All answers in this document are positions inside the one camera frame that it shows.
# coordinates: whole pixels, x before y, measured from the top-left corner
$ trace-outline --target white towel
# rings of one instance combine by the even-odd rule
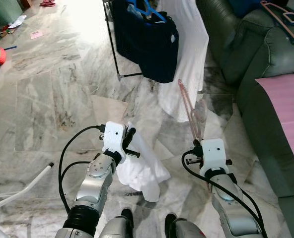
[[[195,0],[159,0],[157,11],[166,11],[179,33],[178,61],[174,80],[159,87],[159,104],[178,122],[188,121],[178,79],[186,87],[193,107],[203,87],[204,65],[209,36]]]
[[[117,166],[119,181],[136,191],[142,191],[146,201],[157,202],[160,195],[158,184],[169,179],[170,173],[138,131],[134,134],[128,149],[140,152],[141,156],[137,158],[127,155],[124,163]]]

